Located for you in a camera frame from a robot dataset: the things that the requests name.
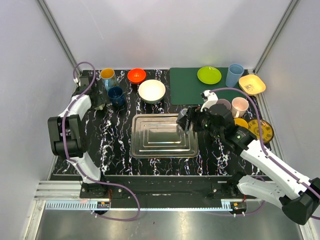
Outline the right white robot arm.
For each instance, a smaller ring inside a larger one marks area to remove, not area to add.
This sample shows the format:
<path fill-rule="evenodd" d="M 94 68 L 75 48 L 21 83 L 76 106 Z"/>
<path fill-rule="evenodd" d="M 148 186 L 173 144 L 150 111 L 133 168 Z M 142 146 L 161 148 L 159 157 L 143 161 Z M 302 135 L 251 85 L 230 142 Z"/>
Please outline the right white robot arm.
<path fill-rule="evenodd" d="M 236 125 L 232 113 L 223 104 L 202 109 L 184 108 L 176 123 L 185 132 L 206 131 L 219 139 L 235 155 L 261 169 L 274 184 L 237 173 L 227 185 L 228 195 L 249 195 L 279 207 L 293 222 L 305 225 L 320 205 L 320 179 L 297 172 L 274 155 L 248 129 Z"/>

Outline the grey-blue ceramic mug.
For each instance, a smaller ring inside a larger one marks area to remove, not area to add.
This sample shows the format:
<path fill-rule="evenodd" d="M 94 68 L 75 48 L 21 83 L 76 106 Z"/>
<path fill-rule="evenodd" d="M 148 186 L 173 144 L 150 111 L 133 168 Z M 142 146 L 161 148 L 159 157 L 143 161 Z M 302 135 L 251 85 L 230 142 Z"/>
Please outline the grey-blue ceramic mug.
<path fill-rule="evenodd" d="M 179 113 L 178 113 L 178 117 L 177 120 L 180 121 L 182 118 L 185 117 L 185 115 L 187 114 L 188 109 L 187 108 L 183 108 Z"/>

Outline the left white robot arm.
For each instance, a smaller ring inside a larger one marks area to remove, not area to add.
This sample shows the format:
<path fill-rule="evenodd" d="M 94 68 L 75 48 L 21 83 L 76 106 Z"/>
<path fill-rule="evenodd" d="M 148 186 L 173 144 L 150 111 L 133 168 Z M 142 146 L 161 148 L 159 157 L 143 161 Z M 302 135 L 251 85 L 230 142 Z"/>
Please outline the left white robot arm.
<path fill-rule="evenodd" d="M 102 82 L 94 83 L 94 77 L 85 72 L 80 76 L 67 108 L 47 121 L 52 153 L 68 161 L 82 177 L 81 198 L 110 195 L 102 171 L 88 153 L 87 134 L 82 124 L 88 110 L 103 110 L 106 102 L 107 92 Z"/>

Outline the light green mug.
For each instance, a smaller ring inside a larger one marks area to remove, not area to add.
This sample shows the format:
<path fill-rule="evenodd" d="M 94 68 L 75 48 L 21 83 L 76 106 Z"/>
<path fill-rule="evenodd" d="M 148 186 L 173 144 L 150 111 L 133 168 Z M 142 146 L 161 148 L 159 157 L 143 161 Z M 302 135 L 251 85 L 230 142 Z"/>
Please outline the light green mug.
<path fill-rule="evenodd" d="M 104 107 L 105 107 L 105 105 L 104 104 L 102 104 L 102 105 L 100 105 L 100 106 L 98 106 L 97 108 L 96 108 L 96 110 L 103 110 L 104 109 Z"/>

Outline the dark blue mug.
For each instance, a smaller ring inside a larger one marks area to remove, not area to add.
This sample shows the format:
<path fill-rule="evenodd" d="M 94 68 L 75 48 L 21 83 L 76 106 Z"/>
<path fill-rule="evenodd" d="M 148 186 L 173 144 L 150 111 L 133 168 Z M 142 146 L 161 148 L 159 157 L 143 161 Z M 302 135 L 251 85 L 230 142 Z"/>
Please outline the dark blue mug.
<path fill-rule="evenodd" d="M 120 107 L 125 104 L 124 92 L 119 86 L 111 87 L 107 91 L 107 95 L 113 106 Z"/>

